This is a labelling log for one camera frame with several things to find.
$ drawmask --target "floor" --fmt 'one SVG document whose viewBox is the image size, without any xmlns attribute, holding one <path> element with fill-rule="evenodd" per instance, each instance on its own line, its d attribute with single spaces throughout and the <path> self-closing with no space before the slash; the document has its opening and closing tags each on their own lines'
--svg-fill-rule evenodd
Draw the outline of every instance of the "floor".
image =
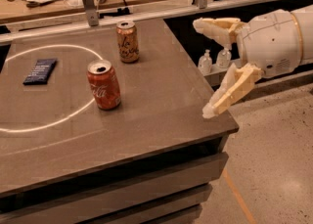
<svg viewBox="0 0 313 224">
<path fill-rule="evenodd" d="M 240 130 L 194 224 L 313 223 L 313 70 L 259 84 L 230 113 Z"/>
</svg>

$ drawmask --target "soda can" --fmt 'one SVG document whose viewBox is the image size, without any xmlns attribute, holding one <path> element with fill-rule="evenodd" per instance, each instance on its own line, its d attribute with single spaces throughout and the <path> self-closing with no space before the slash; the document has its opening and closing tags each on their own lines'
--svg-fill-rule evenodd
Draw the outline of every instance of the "soda can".
<svg viewBox="0 0 313 224">
<path fill-rule="evenodd" d="M 116 25 L 117 44 L 120 59 L 133 63 L 139 59 L 137 28 L 132 21 L 119 22 Z"/>
<path fill-rule="evenodd" d="M 115 69 L 107 60 L 88 65 L 87 77 L 92 94 L 101 110 L 111 110 L 120 103 L 120 90 Z"/>
</svg>

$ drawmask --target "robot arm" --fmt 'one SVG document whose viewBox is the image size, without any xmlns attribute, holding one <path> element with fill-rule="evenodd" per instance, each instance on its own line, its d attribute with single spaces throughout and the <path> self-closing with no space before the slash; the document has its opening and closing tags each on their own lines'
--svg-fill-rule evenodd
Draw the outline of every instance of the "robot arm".
<svg viewBox="0 0 313 224">
<path fill-rule="evenodd" d="M 313 5 L 287 12 L 277 10 L 253 18 L 199 19 L 196 32 L 214 39 L 223 47 L 237 43 L 242 68 L 231 66 L 208 104 L 203 117 L 226 111 L 250 92 L 260 78 L 271 78 L 313 62 Z"/>
</svg>

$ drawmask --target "can top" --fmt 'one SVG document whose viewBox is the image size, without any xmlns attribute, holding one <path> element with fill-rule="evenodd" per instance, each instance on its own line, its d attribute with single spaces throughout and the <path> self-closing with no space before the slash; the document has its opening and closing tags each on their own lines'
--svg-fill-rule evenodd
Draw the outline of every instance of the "can top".
<svg viewBox="0 0 313 224">
<path fill-rule="evenodd" d="M 88 65 L 88 71 L 92 74 L 102 74 L 110 70 L 112 64 L 107 60 L 93 61 Z"/>
<path fill-rule="evenodd" d="M 122 21 L 117 23 L 117 27 L 121 29 L 129 29 L 135 26 L 133 21 Z"/>
</svg>

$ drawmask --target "plastic bottle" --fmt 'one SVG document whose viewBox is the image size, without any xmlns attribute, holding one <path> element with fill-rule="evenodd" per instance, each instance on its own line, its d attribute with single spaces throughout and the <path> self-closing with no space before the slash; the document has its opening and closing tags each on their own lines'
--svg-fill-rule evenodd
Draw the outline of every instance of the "plastic bottle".
<svg viewBox="0 0 313 224">
<path fill-rule="evenodd" d="M 220 68 L 227 68 L 229 66 L 229 63 L 231 62 L 231 59 L 232 59 L 231 52 L 228 50 L 228 48 L 224 48 L 218 53 L 216 64 Z"/>
<path fill-rule="evenodd" d="M 203 56 L 199 58 L 198 69 L 203 75 L 209 75 L 212 69 L 212 59 L 209 50 L 206 49 Z"/>
</svg>

